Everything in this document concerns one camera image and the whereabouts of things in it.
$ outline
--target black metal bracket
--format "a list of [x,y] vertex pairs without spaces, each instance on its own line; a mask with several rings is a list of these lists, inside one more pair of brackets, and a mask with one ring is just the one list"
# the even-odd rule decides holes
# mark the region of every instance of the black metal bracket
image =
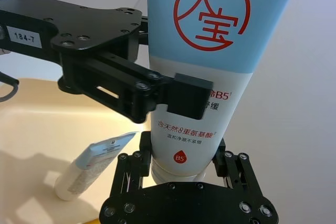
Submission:
[[[23,43],[12,40],[9,28],[21,29],[16,36]],[[0,48],[61,65],[62,91],[85,94],[135,123],[144,122],[157,104],[189,118],[203,116],[212,82],[183,74],[166,77],[134,64],[139,44],[148,44],[148,21],[139,10],[1,0],[0,30]],[[28,45],[26,32],[37,34],[41,46]],[[177,96],[185,102],[177,103]]]
[[224,187],[170,182],[142,188],[150,171],[151,149],[150,132],[143,132],[139,151],[118,156],[111,194],[99,215],[102,224],[279,222],[273,204],[261,193],[247,154],[225,151],[221,142],[213,162]]

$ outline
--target toothpaste tube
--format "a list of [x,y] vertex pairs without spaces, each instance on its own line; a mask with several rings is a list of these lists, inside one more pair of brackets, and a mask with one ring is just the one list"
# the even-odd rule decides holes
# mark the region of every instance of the toothpaste tube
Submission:
[[202,120],[152,112],[156,182],[200,180],[287,1],[148,0],[150,68],[214,83]]
[[56,180],[54,190],[63,200],[78,198],[108,167],[136,132],[90,144]]

